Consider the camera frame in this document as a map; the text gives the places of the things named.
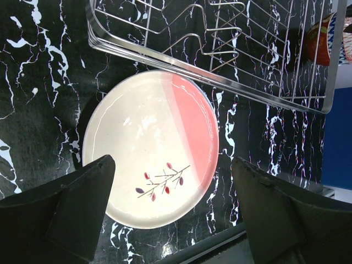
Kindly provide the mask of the blue and cream plate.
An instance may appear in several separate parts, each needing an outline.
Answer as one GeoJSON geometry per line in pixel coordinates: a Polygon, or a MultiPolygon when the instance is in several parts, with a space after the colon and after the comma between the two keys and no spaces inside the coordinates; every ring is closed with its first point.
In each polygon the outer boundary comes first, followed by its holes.
{"type": "Polygon", "coordinates": [[[206,97],[208,103],[211,105],[212,108],[212,112],[214,114],[214,118],[217,122],[217,131],[219,131],[219,120],[217,117],[217,113],[216,113],[216,107],[215,107],[215,102],[213,99],[213,87],[207,84],[203,84],[199,81],[194,81],[192,80],[192,83],[195,84],[199,90],[201,90],[202,94],[206,97]]]}

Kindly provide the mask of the red floral ceramic bowl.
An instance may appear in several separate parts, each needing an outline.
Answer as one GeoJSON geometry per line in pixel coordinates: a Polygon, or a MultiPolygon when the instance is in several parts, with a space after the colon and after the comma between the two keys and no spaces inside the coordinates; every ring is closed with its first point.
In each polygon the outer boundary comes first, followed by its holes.
{"type": "Polygon", "coordinates": [[[318,65],[329,66],[330,51],[328,43],[328,30],[335,13],[324,17],[320,22],[316,22],[304,37],[304,50],[306,57],[318,65]]]}

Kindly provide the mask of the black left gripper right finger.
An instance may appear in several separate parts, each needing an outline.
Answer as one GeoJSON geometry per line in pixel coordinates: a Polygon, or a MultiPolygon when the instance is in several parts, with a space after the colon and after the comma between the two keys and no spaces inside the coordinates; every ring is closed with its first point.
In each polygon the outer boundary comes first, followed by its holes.
{"type": "Polygon", "coordinates": [[[351,263],[351,204],[236,157],[236,195],[255,263],[351,263]]]}

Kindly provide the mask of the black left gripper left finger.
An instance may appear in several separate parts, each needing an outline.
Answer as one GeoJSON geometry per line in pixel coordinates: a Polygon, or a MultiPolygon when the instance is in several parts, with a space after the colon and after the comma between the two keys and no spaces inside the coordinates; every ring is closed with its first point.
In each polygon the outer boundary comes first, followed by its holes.
{"type": "Polygon", "coordinates": [[[90,263],[111,193],[110,155],[1,200],[1,263],[90,263]]]}

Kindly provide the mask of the pink and cream plate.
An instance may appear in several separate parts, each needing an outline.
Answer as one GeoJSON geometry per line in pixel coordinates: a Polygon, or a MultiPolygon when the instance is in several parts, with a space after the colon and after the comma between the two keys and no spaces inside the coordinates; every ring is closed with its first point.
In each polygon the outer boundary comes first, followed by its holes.
{"type": "Polygon", "coordinates": [[[82,163],[110,155],[115,174],[106,214],[132,228],[170,224],[204,197],[215,174],[214,109],[192,80],[161,70],[135,74],[94,110],[82,163]]]}

